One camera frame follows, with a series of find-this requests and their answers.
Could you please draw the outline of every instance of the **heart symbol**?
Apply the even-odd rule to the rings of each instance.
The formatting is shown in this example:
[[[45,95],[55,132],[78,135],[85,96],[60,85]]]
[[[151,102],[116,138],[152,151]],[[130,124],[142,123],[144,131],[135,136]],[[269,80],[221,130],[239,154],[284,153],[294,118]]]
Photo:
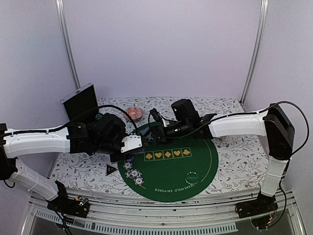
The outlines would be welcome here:
[[[153,156],[150,154],[150,153],[148,153],[147,155],[146,155],[146,159],[151,159]]]
[[[189,155],[189,153],[190,153],[190,152],[189,152],[187,149],[185,149],[185,150],[183,151],[183,154],[184,154],[184,155]]]
[[[157,158],[160,158],[162,156],[162,153],[156,153],[155,155]]]
[[[178,150],[178,151],[174,151],[174,154],[176,155],[176,156],[178,156],[179,154],[180,154],[180,151]]]

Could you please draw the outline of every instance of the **round green mat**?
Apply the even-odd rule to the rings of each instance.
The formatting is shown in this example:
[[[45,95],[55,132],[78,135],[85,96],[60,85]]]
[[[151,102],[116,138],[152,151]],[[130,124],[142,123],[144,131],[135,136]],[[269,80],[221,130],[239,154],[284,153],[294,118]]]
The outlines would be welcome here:
[[[126,184],[138,194],[155,201],[186,200],[202,192],[214,179],[218,154],[211,140],[185,137],[171,144],[149,145],[142,154],[135,154],[133,169],[142,173],[144,184],[136,186],[126,178],[124,162],[118,163]]]

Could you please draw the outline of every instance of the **black triangle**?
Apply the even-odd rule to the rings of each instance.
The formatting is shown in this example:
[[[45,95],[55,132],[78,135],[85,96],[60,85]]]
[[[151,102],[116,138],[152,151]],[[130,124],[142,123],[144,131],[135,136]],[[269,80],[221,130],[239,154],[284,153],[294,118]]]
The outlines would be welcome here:
[[[108,175],[112,174],[113,172],[115,172],[116,170],[118,170],[117,167],[107,164],[107,173],[106,173],[106,175],[108,176]]]

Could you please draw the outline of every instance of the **gray wall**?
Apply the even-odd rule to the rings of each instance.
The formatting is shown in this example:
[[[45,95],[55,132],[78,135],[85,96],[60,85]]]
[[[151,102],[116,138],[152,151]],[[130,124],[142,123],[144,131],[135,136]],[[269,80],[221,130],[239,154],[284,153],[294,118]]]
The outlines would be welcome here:
[[[74,91],[55,1],[0,1],[0,122],[43,128],[66,121],[59,100]],[[55,154],[21,159],[47,175]],[[16,235],[30,193],[0,182],[0,234]]]
[[[99,97],[240,98],[260,0],[67,0],[82,84]]]
[[[247,110],[290,100],[313,121],[313,1],[269,1],[260,57],[246,103]],[[297,148],[306,135],[305,123],[295,109],[282,106],[295,125]],[[313,234],[313,141],[291,161],[285,180],[292,187],[308,234]]]

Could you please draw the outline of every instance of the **patterned table surface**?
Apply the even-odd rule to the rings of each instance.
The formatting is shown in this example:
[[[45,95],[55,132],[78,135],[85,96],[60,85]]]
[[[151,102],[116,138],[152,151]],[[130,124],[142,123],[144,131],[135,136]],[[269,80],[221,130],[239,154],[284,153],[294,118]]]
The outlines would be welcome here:
[[[99,105],[113,104],[122,109],[130,106],[144,110],[143,118],[137,126],[147,123],[149,110],[156,108],[168,119],[174,119],[171,104],[178,97],[110,98],[101,99]],[[230,98],[190,98],[200,116],[209,113],[230,114],[242,112],[242,107]],[[101,110],[102,113],[123,115],[115,109]],[[133,127],[127,122],[127,133]],[[228,136],[213,139],[219,155],[218,172],[213,182],[200,194],[225,193],[257,188],[265,176],[268,159],[256,136]],[[81,154],[59,154],[50,178],[62,182],[66,187],[93,192],[138,195],[123,181],[119,171],[106,176],[106,163],[110,157],[104,154],[88,156]]]

